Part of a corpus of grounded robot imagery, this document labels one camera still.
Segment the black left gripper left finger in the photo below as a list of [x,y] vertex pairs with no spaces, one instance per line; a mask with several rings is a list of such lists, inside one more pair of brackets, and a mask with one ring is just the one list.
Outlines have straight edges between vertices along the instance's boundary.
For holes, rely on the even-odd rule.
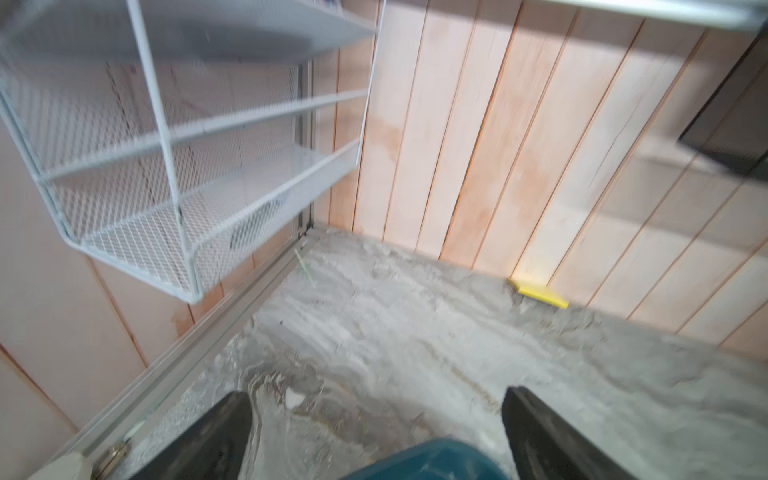
[[241,391],[230,392],[133,477],[236,479],[252,427],[249,395]]

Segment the teal plastic storage box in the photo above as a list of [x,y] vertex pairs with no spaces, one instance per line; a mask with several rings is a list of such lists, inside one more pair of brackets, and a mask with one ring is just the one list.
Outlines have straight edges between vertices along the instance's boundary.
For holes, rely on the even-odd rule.
[[507,479],[497,464],[474,447],[452,439],[433,439],[410,447],[346,476],[374,479]]

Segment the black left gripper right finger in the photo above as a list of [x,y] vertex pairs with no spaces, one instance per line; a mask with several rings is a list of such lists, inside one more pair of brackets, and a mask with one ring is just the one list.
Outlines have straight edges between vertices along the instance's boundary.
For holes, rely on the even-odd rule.
[[506,390],[501,415],[521,479],[634,477],[524,386]]

